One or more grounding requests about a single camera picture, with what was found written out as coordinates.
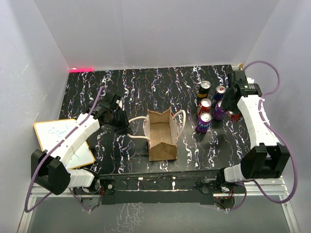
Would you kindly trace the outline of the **blue red bull can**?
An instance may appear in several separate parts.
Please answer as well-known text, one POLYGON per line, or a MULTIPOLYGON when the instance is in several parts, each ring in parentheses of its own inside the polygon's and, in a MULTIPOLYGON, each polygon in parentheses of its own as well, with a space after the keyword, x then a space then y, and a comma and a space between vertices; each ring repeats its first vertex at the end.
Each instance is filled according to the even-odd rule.
POLYGON ((214 101, 221 101, 225 95, 226 88, 222 85, 216 87, 212 99, 214 101))

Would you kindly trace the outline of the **black yellow tall can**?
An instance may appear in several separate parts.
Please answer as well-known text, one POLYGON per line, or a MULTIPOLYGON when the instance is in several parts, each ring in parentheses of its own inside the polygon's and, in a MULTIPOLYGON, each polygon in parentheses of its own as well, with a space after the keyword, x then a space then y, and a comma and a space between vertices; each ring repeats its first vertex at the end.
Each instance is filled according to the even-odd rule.
POLYGON ((211 83, 209 81, 202 81, 199 85, 197 99, 201 100, 207 98, 210 87, 211 83))

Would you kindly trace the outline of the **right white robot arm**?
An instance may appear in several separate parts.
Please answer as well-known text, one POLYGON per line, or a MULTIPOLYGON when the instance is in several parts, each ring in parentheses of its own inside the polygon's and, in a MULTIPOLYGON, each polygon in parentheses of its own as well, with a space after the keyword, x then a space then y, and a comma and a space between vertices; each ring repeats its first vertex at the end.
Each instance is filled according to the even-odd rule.
POLYGON ((265 111, 259 85, 250 83, 243 70, 233 70, 227 75, 229 86, 220 108, 231 120, 244 119, 251 149, 238 165, 219 170, 215 185, 224 193, 236 182, 279 178, 290 158, 288 149, 268 128, 269 122, 262 119, 265 111))

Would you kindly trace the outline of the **red coke can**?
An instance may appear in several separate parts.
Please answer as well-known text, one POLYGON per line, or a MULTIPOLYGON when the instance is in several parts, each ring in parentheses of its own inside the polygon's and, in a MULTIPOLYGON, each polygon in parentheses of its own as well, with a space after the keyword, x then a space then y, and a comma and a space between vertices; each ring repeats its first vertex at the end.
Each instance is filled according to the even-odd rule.
POLYGON ((206 98, 201 99, 198 104, 196 115, 199 117, 202 113, 210 113, 211 107, 211 100, 206 98))

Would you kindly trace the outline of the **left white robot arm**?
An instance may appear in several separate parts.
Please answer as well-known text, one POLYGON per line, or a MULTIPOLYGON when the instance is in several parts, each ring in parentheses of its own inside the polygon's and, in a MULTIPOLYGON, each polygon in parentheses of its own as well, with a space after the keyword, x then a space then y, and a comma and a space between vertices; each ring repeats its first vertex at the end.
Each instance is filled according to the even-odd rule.
POLYGON ((92 107, 79 115, 69 133, 51 149, 32 153, 31 184, 36 183, 55 195, 76 187, 83 187, 91 194, 98 192, 101 185, 93 172, 66 166, 86 140, 106 124, 114 127, 116 133, 131 132, 122 97, 109 92, 97 96, 92 107))

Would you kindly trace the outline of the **purple fanta can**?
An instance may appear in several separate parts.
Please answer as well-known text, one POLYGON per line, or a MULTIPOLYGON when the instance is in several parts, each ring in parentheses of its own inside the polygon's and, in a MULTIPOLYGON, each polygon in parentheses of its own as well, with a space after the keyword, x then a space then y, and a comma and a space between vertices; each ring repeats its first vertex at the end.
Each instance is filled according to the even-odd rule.
POLYGON ((213 112, 213 119, 214 120, 222 121, 225 118, 226 111, 221 108, 221 104, 222 104, 222 101, 219 101, 215 105, 215 109, 214 109, 214 112, 213 112))
POLYGON ((201 113, 198 117, 196 131, 199 133, 206 133, 211 125, 212 116, 210 113, 201 113))

